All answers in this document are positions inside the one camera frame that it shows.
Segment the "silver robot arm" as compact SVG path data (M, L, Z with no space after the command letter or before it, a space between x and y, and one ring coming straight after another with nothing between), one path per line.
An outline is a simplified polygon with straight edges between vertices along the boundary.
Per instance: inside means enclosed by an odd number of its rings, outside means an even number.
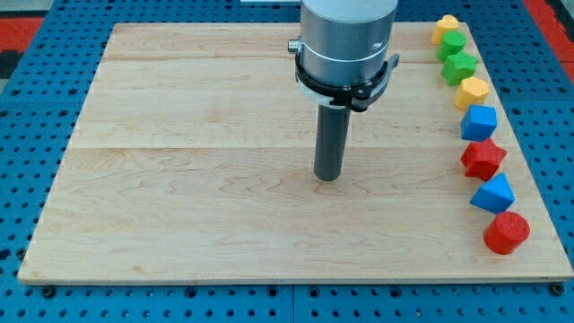
M383 66L397 6L397 0L302 0L300 35L289 51L320 83L366 83Z

